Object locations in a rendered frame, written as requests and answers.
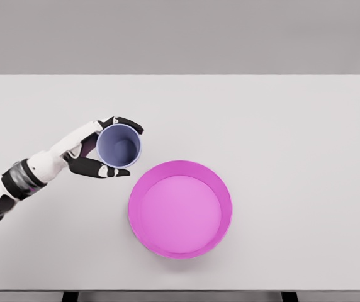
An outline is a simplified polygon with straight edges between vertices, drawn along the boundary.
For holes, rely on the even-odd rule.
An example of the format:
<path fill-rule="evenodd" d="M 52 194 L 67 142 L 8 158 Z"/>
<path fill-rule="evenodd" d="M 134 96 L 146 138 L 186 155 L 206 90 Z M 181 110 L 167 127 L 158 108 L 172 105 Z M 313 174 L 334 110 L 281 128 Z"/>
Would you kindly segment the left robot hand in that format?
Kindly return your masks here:
<path fill-rule="evenodd" d="M 96 148 L 99 134 L 111 125 L 129 126 L 139 135 L 144 132 L 138 123 L 121 116 L 112 116 L 86 123 L 61 139 L 50 150 L 62 157 L 74 174 L 98 179 L 129 176 L 130 172 L 126 169 L 113 168 L 87 156 Z"/>

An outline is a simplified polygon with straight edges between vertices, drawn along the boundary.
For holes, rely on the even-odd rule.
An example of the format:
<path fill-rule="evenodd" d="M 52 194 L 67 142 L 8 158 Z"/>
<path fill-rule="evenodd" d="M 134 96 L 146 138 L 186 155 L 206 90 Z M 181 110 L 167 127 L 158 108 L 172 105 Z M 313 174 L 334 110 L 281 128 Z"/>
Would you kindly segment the blue-grey cup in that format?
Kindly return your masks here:
<path fill-rule="evenodd" d="M 106 165 L 124 169 L 136 163 L 142 152 L 142 142 L 135 129 L 128 125 L 115 124 L 108 126 L 98 135 L 96 151 Z"/>

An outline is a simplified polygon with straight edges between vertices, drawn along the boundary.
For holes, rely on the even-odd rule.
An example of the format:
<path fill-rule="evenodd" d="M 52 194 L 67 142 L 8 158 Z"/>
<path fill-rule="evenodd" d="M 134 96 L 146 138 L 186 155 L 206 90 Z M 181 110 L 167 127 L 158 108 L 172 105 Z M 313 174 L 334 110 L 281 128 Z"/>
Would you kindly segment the pink round plate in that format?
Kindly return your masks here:
<path fill-rule="evenodd" d="M 233 218 L 227 185 L 210 167 L 173 160 L 149 169 L 134 185 L 128 220 L 139 242 L 169 259 L 192 259 L 213 250 Z"/>

